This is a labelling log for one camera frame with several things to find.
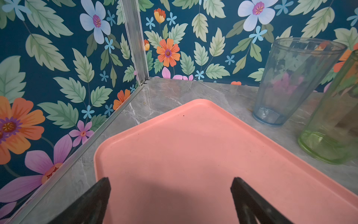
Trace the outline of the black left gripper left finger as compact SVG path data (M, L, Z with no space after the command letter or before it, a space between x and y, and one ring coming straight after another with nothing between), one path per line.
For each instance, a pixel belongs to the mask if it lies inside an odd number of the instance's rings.
M51 224L101 224L105 217L111 185L108 177L100 179Z

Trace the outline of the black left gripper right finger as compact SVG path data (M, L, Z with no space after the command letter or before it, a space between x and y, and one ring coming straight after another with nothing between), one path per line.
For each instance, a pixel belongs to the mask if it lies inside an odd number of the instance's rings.
M241 224L291 224L292 222L268 203L243 179L236 177L231 194Z

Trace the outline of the tall green glass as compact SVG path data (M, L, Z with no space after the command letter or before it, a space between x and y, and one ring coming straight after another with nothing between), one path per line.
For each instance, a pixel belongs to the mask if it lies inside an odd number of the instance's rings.
M329 164L358 156L358 52L354 50L298 137L303 151Z

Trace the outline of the clear blue tall glass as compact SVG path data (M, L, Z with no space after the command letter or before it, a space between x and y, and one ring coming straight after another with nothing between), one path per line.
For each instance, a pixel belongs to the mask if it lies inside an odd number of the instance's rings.
M267 126L282 126L319 86L347 46L302 37L274 41L252 112Z

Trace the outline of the pink plastic tray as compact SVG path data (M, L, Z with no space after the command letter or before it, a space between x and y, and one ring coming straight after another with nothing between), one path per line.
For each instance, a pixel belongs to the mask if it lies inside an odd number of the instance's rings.
M237 224L242 178L295 224L355 224L358 197L215 103L197 99L104 141L106 224Z

